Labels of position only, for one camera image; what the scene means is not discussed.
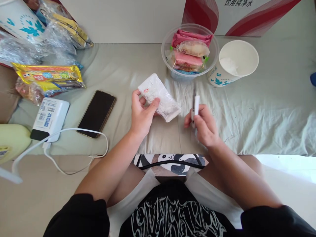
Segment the smartphone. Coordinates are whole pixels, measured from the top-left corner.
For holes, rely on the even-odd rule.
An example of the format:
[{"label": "smartphone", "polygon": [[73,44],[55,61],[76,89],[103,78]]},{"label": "smartphone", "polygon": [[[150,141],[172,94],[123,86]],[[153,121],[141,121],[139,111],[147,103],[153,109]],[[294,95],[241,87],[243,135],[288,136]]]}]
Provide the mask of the smartphone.
[{"label": "smartphone", "polygon": [[[108,93],[97,90],[88,105],[84,116],[82,117],[78,128],[89,129],[101,132],[116,102],[116,98]],[[80,131],[78,133],[90,138],[97,138],[98,133]]]}]

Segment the shorts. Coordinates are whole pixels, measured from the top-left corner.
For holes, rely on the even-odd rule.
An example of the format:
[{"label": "shorts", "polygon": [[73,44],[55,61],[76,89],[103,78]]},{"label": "shorts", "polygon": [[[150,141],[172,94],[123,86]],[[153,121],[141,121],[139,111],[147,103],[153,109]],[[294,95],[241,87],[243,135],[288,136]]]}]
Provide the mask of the shorts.
[{"label": "shorts", "polygon": [[[110,236],[118,236],[124,221],[133,213],[137,205],[145,196],[160,183],[154,172],[149,169],[139,184],[122,201],[107,208],[110,218]],[[185,186],[197,201],[209,209],[222,213],[236,229],[241,229],[240,215],[243,212],[234,199],[227,196],[204,178],[194,168],[190,167],[185,181]]]}]

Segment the thigh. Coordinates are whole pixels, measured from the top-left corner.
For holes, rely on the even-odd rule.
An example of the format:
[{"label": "thigh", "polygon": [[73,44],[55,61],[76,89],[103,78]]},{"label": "thigh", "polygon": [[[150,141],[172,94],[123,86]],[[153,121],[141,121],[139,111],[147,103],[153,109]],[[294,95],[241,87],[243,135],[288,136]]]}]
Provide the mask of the thigh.
[{"label": "thigh", "polygon": [[[101,160],[102,158],[95,158],[90,167],[89,171]],[[129,195],[132,190],[137,186],[137,184],[144,177],[145,172],[140,170],[134,164],[130,164],[127,168],[125,174],[120,180],[118,186],[112,193],[111,197],[107,202],[107,207],[111,207],[120,201],[122,201],[127,195]]]},{"label": "thigh", "polygon": [[[262,164],[256,157],[254,157],[253,155],[240,155],[239,157],[260,177],[264,178]],[[206,159],[208,160],[209,164],[204,169],[199,171],[198,174],[207,182],[212,184],[215,188],[230,196],[226,185],[220,178],[219,171],[216,169],[214,163],[212,162],[212,159],[210,157],[206,157]]]}]

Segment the hand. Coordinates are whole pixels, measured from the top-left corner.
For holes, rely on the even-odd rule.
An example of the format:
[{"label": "hand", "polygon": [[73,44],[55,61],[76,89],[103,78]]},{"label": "hand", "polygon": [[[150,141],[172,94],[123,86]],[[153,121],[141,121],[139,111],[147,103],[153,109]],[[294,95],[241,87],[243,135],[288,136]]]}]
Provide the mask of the hand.
[{"label": "hand", "polygon": [[[190,127],[190,123],[191,111],[184,118],[184,127]],[[194,116],[194,124],[197,128],[197,139],[208,149],[216,146],[220,140],[216,122],[205,104],[199,106],[198,115]]]},{"label": "hand", "polygon": [[157,115],[156,110],[160,99],[155,98],[150,106],[145,107],[146,99],[139,98],[140,94],[138,89],[132,93],[132,126],[130,131],[140,135],[143,139],[149,133],[152,117]]}]

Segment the black sleeve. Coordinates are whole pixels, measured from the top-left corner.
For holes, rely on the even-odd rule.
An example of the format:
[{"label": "black sleeve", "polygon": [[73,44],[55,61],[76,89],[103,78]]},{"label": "black sleeve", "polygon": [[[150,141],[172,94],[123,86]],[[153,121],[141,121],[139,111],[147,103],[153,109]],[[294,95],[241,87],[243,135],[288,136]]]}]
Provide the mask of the black sleeve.
[{"label": "black sleeve", "polygon": [[108,236],[110,221],[104,200],[94,201],[90,194],[73,195],[51,219],[44,237]]},{"label": "black sleeve", "polygon": [[316,236],[316,230],[288,206],[254,207],[241,214],[241,223],[249,236]]}]

